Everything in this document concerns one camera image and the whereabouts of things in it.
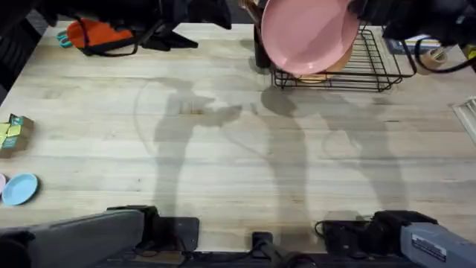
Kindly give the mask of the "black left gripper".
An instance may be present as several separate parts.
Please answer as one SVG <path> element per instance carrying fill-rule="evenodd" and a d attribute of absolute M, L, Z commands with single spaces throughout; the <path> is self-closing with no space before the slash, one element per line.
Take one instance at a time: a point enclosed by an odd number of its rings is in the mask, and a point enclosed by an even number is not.
<path fill-rule="evenodd" d="M 218 12 L 208 12 L 208 4 Z M 226 0 L 160 0 L 162 22 L 213 23 L 225 30 L 230 30 L 232 29 L 231 15 L 225 10 Z"/>

